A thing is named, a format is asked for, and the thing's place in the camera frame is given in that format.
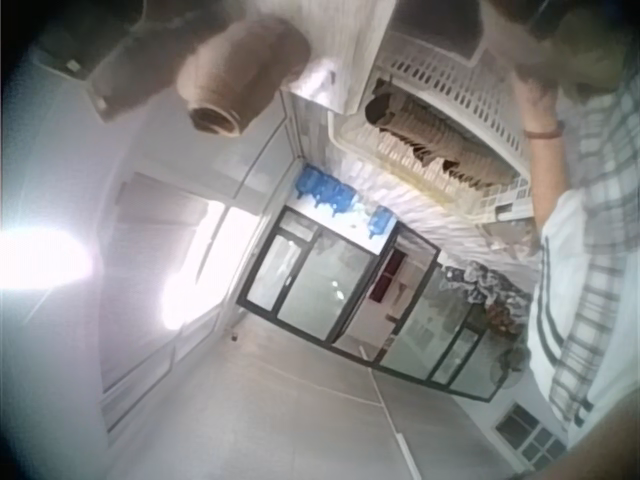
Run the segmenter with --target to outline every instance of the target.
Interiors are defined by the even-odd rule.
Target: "red object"
[[[373,300],[376,303],[382,302],[384,296],[387,294],[387,290],[389,290],[389,287],[391,286],[391,282],[393,282],[393,277],[395,277],[398,270],[400,270],[400,266],[402,265],[402,262],[404,262],[406,256],[406,253],[395,248],[393,249],[393,252],[389,255],[389,260],[387,260],[380,276],[371,289],[371,293],[369,294],[370,300]]]

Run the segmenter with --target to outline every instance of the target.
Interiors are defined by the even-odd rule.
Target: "brown cylindrical object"
[[[286,20],[242,20],[204,42],[183,65],[178,93],[195,128],[240,135],[280,86],[304,70],[311,48]]]

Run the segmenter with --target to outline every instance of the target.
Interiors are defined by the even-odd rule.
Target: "black door frame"
[[[288,230],[285,230],[284,228],[280,227],[280,221],[282,220],[282,218],[286,215],[287,212],[292,212],[294,215],[300,216],[305,218],[305,220],[313,223],[316,226],[316,230],[313,234],[313,237],[311,238],[311,240],[309,241],[305,241],[303,239],[301,239],[300,237],[296,236],[295,234],[289,232]],[[299,328],[283,321],[277,318],[277,314],[278,311],[280,309],[280,307],[282,306],[282,304],[284,303],[284,300],[286,299],[287,294],[289,293],[289,290],[291,289],[291,287],[293,286],[295,279],[297,278],[298,274],[300,273],[300,271],[302,270],[302,267],[304,266],[304,263],[309,255],[309,253],[311,252],[311,249],[313,248],[314,244],[315,244],[315,240],[319,237],[320,233],[322,231],[328,231],[333,235],[338,236],[339,238],[341,238],[342,240],[344,240],[345,242],[349,243],[350,245],[353,245],[354,247],[358,248],[361,251],[364,251],[366,253],[369,253],[371,255],[371,260],[369,261],[369,263],[367,264],[367,266],[365,267],[364,272],[362,273],[360,279],[358,280],[358,282],[356,283],[353,291],[351,292],[351,295],[349,296],[349,298],[347,299],[347,301],[345,302],[342,311],[340,312],[340,315],[338,316],[338,318],[336,319],[333,327],[331,328],[331,330],[329,331],[329,334],[327,335],[326,338],[321,339],[318,338],[314,335],[311,335],[303,330],[300,330]],[[420,299],[420,297],[422,296],[422,293],[424,292],[424,290],[426,289],[427,285],[429,284],[429,282],[431,281],[431,278],[433,276],[433,273],[435,272],[435,270],[437,268],[441,268],[442,265],[440,265],[437,261],[438,258],[438,254],[440,253],[440,248],[436,245],[434,245],[432,242],[430,242],[429,240],[427,240],[426,238],[424,238],[422,235],[420,235],[419,233],[417,233],[416,231],[414,231],[413,229],[409,228],[408,226],[401,224],[400,222],[396,223],[396,225],[394,226],[391,234],[389,235],[389,238],[387,239],[382,251],[380,252],[379,255],[375,255],[373,253],[371,253],[370,251],[366,250],[365,248],[361,247],[360,245],[355,244],[354,242],[352,242],[351,240],[349,240],[348,238],[340,235],[339,233],[324,227],[323,225],[321,225],[320,223],[312,220],[311,218],[307,217],[306,215],[301,214],[300,212],[298,212],[297,210],[294,210],[293,208],[289,207],[289,206],[285,206],[282,211],[280,212],[280,214],[278,215],[278,218],[276,219],[276,223],[275,226],[271,229],[271,231],[269,232],[267,239],[265,240],[265,243],[263,244],[262,248],[260,249],[260,251],[258,252],[258,255],[256,256],[255,261],[253,262],[251,269],[249,271],[249,275],[247,276],[244,284],[242,285],[242,288],[240,289],[240,293],[238,295],[238,298],[236,300],[236,303],[247,309],[249,312],[254,313],[256,315],[258,315],[259,317],[263,318],[264,320],[267,320],[271,323],[273,323],[274,325],[286,330],[289,333],[292,333],[304,340],[307,340],[308,342],[313,343],[314,345],[317,345],[321,348],[324,348],[325,350],[329,350],[337,355],[340,355],[343,358],[346,358],[348,360],[351,360],[353,362],[356,362],[360,365],[364,365],[366,367],[370,367],[374,370],[378,370],[380,372],[389,374],[393,377],[402,379],[402,380],[406,380],[408,382],[411,383],[415,383],[418,385],[422,385],[428,388],[432,388],[434,390],[438,390],[441,392],[445,392],[445,393],[449,393],[452,395],[456,395],[459,397],[464,397],[464,398],[469,398],[471,400],[476,400],[476,401],[480,401],[480,402],[485,402],[485,403],[489,403],[491,402],[491,400],[493,400],[493,398],[495,397],[495,395],[500,391],[500,389],[502,388],[502,384],[504,383],[504,380],[500,383],[500,385],[498,385],[495,390],[493,391],[493,393],[489,396],[489,397],[481,397],[478,395],[473,395],[473,394],[469,394],[469,393],[465,393],[465,392],[459,392],[459,391],[455,391],[453,389],[451,389],[451,385],[453,384],[453,382],[456,380],[456,378],[460,375],[460,373],[462,372],[462,370],[464,369],[464,367],[467,365],[468,361],[470,360],[471,356],[473,355],[473,353],[475,352],[476,348],[478,347],[478,345],[480,344],[482,338],[484,337],[484,334],[486,333],[487,329],[478,329],[477,327],[471,326],[471,324],[468,323],[468,318],[470,313],[473,310],[473,306],[470,306],[469,310],[467,311],[467,314],[465,315],[462,323],[460,324],[460,326],[458,327],[458,330],[456,331],[456,334],[454,335],[454,337],[451,339],[449,345],[447,346],[447,348],[443,351],[443,353],[441,354],[440,358],[438,359],[438,361],[436,362],[436,364],[434,365],[434,367],[431,369],[431,371],[429,372],[427,378],[425,379],[419,379],[416,377],[412,377],[411,375],[407,375],[404,374],[402,372],[399,372],[397,370],[393,370],[391,368],[385,367],[383,365],[381,365],[381,361],[384,358],[384,353],[381,355],[382,350],[380,352],[378,352],[378,355],[376,355],[376,357],[373,360],[365,360],[364,358],[362,358],[359,355],[354,355],[350,352],[346,352],[338,347],[336,347],[334,345],[334,342],[340,337],[341,332],[344,332],[344,330],[346,330],[349,326],[349,324],[351,323],[351,321],[353,320],[355,313],[358,310],[358,307],[360,306],[360,304],[362,303],[362,301],[364,300],[364,297],[366,296],[366,292],[369,290],[370,286],[373,284],[373,282],[375,281],[379,271],[383,268],[384,266],[384,262],[387,258],[388,253],[391,251],[391,249],[393,248],[393,245],[395,244],[395,240],[398,237],[398,235],[400,234],[400,232],[402,230],[405,230],[413,235],[415,235],[416,237],[418,237],[420,240],[424,241],[425,243],[427,243],[428,245],[430,245],[432,248],[435,249],[436,253],[433,257],[433,260],[431,261],[431,263],[429,264],[429,267],[427,268],[427,271],[425,272],[424,276],[422,277],[422,279],[420,280],[420,283],[418,284],[418,288],[416,289],[416,291],[413,294],[413,297],[411,298],[411,301],[409,302],[409,305],[407,306],[407,308],[405,309],[405,311],[403,312],[401,318],[398,320],[396,326],[394,327],[393,331],[392,331],[392,335],[396,335],[402,330],[402,328],[404,328],[407,320],[409,319],[409,316],[411,315],[413,309],[415,308],[416,304],[418,303],[418,300]],[[283,236],[287,239],[293,240],[295,241],[298,245],[301,245],[302,251],[300,253],[300,255],[298,256],[298,258],[296,259],[296,262],[294,264],[294,267],[291,270],[290,273],[290,278],[291,280],[289,281],[289,283],[285,286],[283,286],[283,288],[281,289],[278,298],[276,299],[276,302],[274,303],[274,306],[272,308],[272,310],[268,311],[265,308],[251,302],[248,299],[248,294],[249,291],[253,285],[253,282],[256,279],[256,276],[258,274],[258,271],[260,270],[260,267],[262,266],[262,263],[267,255],[267,253],[269,252],[269,249],[271,248],[271,245],[273,244],[274,239],[276,238],[276,236]],[[451,351],[451,349],[453,349],[455,343],[457,342],[458,338],[460,337],[462,331],[464,329],[469,329],[471,331],[474,331],[475,333],[478,334],[478,338],[475,340],[474,344],[472,345],[472,347],[469,349],[469,351],[467,352],[467,354],[465,355],[465,358],[463,359],[463,361],[461,362],[461,364],[456,368],[456,370],[453,372],[453,374],[451,375],[451,377],[449,378],[449,380],[447,381],[446,384],[442,384],[439,382],[435,382],[432,380],[433,375],[437,372],[438,368],[441,366],[441,364],[444,362],[446,355]]]

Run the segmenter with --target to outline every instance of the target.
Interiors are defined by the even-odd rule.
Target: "open doorway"
[[[382,268],[334,347],[368,360],[386,352],[402,330],[416,292],[433,274],[438,252],[436,246],[401,225]]]

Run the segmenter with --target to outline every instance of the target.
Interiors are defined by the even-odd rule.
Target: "door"
[[[349,313],[376,257],[285,208],[238,302],[252,313],[326,343]]]

